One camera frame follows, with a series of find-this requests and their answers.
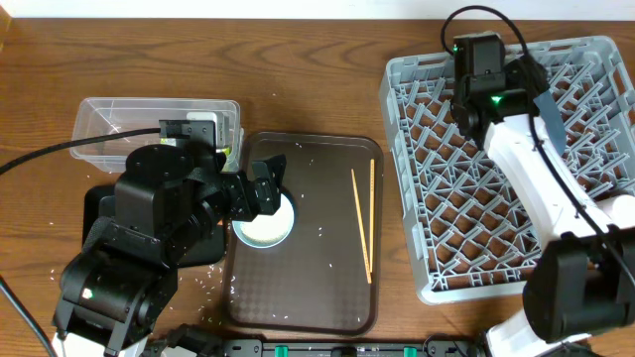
chopstick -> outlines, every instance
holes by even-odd
[[[361,238],[361,250],[364,254],[364,268],[366,268],[366,281],[371,284],[370,268],[368,266],[368,254],[366,253],[366,236],[364,235],[364,224],[361,220],[361,207],[359,206],[359,194],[357,194],[357,182],[355,181],[355,170],[350,169],[353,178],[353,192],[355,193],[355,206],[357,207],[357,223],[359,224],[359,236]]]
[[[373,235],[375,233],[375,159],[370,159],[370,273],[373,272]]]

green tape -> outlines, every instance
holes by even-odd
[[[417,357],[417,348],[404,347],[404,357]]]
[[[289,347],[276,346],[276,357],[289,357]]]

wooden table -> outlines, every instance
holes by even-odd
[[[0,162],[70,138],[79,102],[89,96],[227,98],[240,103],[247,134],[263,130],[359,135],[386,152],[379,317],[364,338],[419,340],[435,332],[475,336],[521,308],[520,297],[428,306],[415,295],[402,208],[379,109],[389,59],[441,51],[441,21],[29,20],[15,19],[0,53]],[[528,42],[592,35],[613,38],[635,78],[635,23],[520,22]],[[448,35],[501,32],[502,22],[456,22]],[[116,175],[48,155],[0,178],[0,272],[49,335],[64,266],[79,252],[86,191]],[[181,323],[222,336],[219,292],[185,281],[155,336]],[[213,277],[220,280],[217,272]],[[249,331],[267,338],[318,338]],[[635,355],[634,328],[591,339],[596,352]],[[0,298],[0,355],[43,349]]]

white wall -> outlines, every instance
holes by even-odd
[[[444,19],[474,4],[512,19],[635,20],[635,0],[0,0],[13,17],[89,18]]]

brown tray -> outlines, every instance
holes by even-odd
[[[294,228],[282,243],[266,249],[231,237],[223,312],[244,327],[363,334],[377,315],[381,149],[366,138],[259,133],[245,143],[241,167],[253,179],[251,162],[278,154],[287,156],[283,187],[295,208]],[[370,247],[370,159],[375,160],[375,226],[368,285],[350,169],[355,169]]]

